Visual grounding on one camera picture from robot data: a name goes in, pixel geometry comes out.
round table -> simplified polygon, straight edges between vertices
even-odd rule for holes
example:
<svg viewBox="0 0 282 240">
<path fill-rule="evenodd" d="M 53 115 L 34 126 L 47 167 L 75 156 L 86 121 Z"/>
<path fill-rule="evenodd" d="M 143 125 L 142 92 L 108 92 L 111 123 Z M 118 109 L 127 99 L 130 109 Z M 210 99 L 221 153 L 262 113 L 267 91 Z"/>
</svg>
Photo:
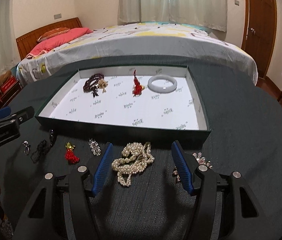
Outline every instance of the round table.
<svg viewBox="0 0 282 240">
<path fill-rule="evenodd" d="M 239 70 L 176 56 L 84 60 L 27 85 L 10 103 L 12 112 L 28 106 L 37 110 L 78 68 L 142 64 L 188 65 L 212 130 L 203 145 L 202 155 L 211 160 L 215 172 L 229 175 L 239 171 L 244 176 L 279 239 L 282 236 L 282 108 Z M 20 126 L 20 133 L 18 139 L 0 147 L 1 201 L 14 227 L 46 173 L 68 174 L 93 156 L 87 141 L 58 136 L 47 156 L 33 164 L 30 156 L 23 153 L 22 142 L 27 140 L 34 151 L 40 141 L 49 139 L 48 131 L 32 118 Z M 80 158 L 76 165 L 69 165 L 64 158 L 68 141 L 76 145 L 75 154 Z M 123 146 L 114 145 L 115 158 L 122 149 Z M 142 174 L 132 177 L 131 187 L 122 187 L 116 180 L 116 173 L 111 171 L 103 191 L 91 199 L 102 239 L 183 238 L 195 198 L 190 197 L 180 183 L 175 184 L 171 151 L 154 148 L 152 154 L 154 163 Z M 220 219 L 218 207 L 214 239 Z"/>
</svg>

bed headboard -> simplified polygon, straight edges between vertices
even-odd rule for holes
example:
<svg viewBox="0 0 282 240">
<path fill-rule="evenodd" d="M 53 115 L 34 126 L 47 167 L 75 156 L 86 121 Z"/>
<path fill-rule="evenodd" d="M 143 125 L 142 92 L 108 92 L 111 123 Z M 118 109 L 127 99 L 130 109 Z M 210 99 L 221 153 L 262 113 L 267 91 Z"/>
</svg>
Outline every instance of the bed headboard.
<svg viewBox="0 0 282 240">
<path fill-rule="evenodd" d="M 49 25 L 46 25 L 44 27 L 38 28 L 34 31 L 22 35 L 21 37 L 16 39 L 21 60 L 23 60 L 26 55 L 38 44 L 37 39 L 40 38 L 42 34 L 60 27 L 67 27 L 73 29 L 79 27 L 81 28 L 82 25 L 79 18 L 77 17 L 56 23 L 51 23 Z"/>
</svg>

bed sheet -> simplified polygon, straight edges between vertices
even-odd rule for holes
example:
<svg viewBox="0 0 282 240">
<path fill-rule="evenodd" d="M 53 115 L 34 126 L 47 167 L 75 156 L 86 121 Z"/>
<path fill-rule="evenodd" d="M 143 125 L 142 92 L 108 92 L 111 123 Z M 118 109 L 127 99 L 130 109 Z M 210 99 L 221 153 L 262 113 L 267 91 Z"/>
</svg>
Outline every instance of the bed sheet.
<svg viewBox="0 0 282 240">
<path fill-rule="evenodd" d="M 199 58 L 245 72 L 254 85 L 258 72 L 253 58 L 237 46 L 182 24 L 136 23 L 85 34 L 47 54 L 22 60 L 17 77 L 22 86 L 42 80 L 64 65 L 91 58 L 123 55 L 173 55 Z"/>
</svg>

orange pillow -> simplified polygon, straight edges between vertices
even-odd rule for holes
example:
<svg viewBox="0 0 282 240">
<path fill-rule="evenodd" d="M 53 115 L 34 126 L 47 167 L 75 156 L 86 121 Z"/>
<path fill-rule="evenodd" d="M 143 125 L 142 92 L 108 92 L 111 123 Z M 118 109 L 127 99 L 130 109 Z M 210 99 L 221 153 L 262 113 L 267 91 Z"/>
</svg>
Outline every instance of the orange pillow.
<svg viewBox="0 0 282 240">
<path fill-rule="evenodd" d="M 67 27 L 61 27 L 61 28 L 53 29 L 53 30 L 48 31 L 45 34 L 41 35 L 41 37 L 39 39 L 37 39 L 37 42 L 45 41 L 45 40 L 52 38 L 54 36 L 57 36 L 57 35 L 60 35 L 60 34 L 63 34 L 63 33 L 67 33 L 68 31 L 70 31 L 70 29 L 67 28 Z"/>
</svg>

red string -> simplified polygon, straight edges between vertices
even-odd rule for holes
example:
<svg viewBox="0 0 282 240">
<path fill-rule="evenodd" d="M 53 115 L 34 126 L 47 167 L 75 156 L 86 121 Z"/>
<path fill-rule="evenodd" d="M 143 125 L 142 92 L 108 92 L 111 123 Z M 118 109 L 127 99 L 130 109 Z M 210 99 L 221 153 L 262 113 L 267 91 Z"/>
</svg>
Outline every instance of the red string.
<svg viewBox="0 0 282 240">
<path fill-rule="evenodd" d="M 76 164 L 79 162 L 79 158 L 74 155 L 73 151 L 71 149 L 67 149 L 65 158 L 68 160 L 69 163 L 71 164 Z"/>
<path fill-rule="evenodd" d="M 134 90 L 132 91 L 132 94 L 134 94 L 135 96 L 141 95 L 142 92 L 142 86 L 140 85 L 140 82 L 138 81 L 137 77 L 136 77 L 136 70 L 134 70 Z"/>
</svg>

